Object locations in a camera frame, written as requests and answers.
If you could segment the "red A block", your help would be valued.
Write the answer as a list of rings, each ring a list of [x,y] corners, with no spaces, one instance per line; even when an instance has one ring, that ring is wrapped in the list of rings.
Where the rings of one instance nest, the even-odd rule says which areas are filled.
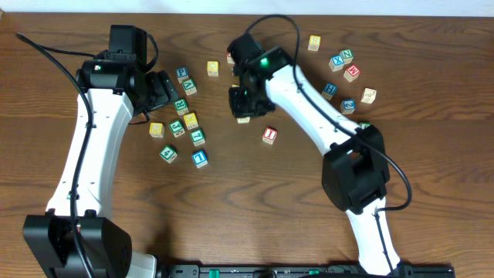
[[[237,119],[238,124],[247,124],[250,122],[250,117],[240,117]]]

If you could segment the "red I block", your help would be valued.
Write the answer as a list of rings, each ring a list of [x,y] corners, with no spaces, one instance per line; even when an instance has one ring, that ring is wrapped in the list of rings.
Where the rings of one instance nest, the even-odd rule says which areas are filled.
[[[276,140],[278,131],[271,127],[267,127],[262,135],[262,141],[267,144],[273,144]]]

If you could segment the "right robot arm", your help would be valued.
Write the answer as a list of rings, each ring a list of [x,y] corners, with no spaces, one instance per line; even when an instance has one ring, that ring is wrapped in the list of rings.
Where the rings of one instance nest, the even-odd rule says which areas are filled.
[[[323,190],[350,220],[360,265],[369,274],[392,274],[401,260],[387,227],[385,195],[396,164],[381,132],[360,128],[332,107],[283,49],[242,43],[227,50],[240,82],[228,92],[234,117],[262,117],[277,107],[287,112],[323,156]]]

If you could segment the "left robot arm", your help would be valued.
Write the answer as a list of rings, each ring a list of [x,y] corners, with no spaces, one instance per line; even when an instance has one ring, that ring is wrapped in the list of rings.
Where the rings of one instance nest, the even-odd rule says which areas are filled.
[[[44,215],[23,237],[47,277],[155,277],[157,258],[132,247],[111,220],[113,178],[132,117],[178,100],[165,71],[135,60],[92,59],[74,77],[76,127],[63,175]]]

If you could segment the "blue P block left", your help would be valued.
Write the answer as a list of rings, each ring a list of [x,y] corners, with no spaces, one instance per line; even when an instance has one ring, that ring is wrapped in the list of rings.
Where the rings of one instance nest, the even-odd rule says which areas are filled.
[[[175,74],[177,76],[178,82],[183,83],[185,80],[190,78],[187,67],[179,67],[175,70]]]

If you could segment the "yellow G block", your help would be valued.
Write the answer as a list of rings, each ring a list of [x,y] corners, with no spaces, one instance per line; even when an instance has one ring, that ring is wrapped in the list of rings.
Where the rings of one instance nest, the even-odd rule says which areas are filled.
[[[155,138],[163,138],[164,132],[165,132],[165,129],[164,129],[164,125],[162,123],[153,122],[150,124],[150,128],[149,128],[150,136],[155,137]]]

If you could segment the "red Y block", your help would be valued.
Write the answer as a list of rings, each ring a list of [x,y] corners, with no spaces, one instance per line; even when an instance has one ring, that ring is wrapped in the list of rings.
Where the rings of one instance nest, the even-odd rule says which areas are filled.
[[[232,58],[231,53],[227,53],[226,58],[227,58],[227,62],[228,62],[229,64],[234,64],[234,63],[235,63],[234,59]]]

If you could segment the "green J block left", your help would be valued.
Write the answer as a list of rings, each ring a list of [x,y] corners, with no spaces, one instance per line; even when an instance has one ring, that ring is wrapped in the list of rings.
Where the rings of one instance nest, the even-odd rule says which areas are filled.
[[[180,137],[185,133],[184,126],[181,123],[180,120],[175,120],[171,123],[169,123],[169,128],[171,130],[171,133],[174,135],[174,137]]]

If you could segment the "green L block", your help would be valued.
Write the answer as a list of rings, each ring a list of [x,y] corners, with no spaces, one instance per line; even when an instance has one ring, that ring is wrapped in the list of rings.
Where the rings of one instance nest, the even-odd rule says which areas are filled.
[[[195,147],[205,143],[205,136],[202,129],[194,130],[190,133],[192,143]]]

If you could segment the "green 4 block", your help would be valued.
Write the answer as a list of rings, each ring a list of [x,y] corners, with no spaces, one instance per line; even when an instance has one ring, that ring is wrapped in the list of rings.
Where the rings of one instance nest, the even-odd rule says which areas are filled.
[[[160,157],[168,164],[171,164],[178,156],[175,148],[172,145],[166,145],[159,153]]]

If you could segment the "blue T block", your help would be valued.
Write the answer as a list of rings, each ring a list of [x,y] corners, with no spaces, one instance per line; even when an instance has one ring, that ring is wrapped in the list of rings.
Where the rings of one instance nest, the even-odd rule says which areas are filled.
[[[203,150],[193,153],[191,158],[197,168],[202,168],[208,164],[207,155]]]

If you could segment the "blue H block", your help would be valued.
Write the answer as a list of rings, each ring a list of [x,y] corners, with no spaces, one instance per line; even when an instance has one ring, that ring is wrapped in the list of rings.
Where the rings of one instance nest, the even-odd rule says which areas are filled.
[[[332,83],[327,83],[323,88],[321,94],[325,99],[331,100],[335,96],[336,91],[337,91],[337,86],[335,86]]]

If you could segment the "blue 2 block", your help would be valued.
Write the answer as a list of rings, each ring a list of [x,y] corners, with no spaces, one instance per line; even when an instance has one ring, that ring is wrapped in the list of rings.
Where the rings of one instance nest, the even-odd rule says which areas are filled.
[[[340,111],[342,114],[352,114],[356,110],[356,104],[353,99],[346,99],[341,102]]]

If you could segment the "red M block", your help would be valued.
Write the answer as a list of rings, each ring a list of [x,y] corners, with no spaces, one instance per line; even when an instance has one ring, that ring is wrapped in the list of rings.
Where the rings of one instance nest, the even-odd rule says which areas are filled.
[[[353,81],[355,81],[355,79],[358,78],[358,76],[360,75],[361,71],[358,67],[356,67],[355,65],[351,65],[349,66],[348,68],[345,69],[344,73],[343,73],[343,77],[349,82],[349,83],[352,83]]]

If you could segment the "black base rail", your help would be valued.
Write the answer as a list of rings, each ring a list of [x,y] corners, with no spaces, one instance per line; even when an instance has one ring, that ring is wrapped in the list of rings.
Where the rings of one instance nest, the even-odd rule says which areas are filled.
[[[394,277],[456,278],[449,266],[400,265],[392,274],[369,274],[358,265],[332,266],[198,266],[169,265],[158,269],[158,278],[330,278]]]

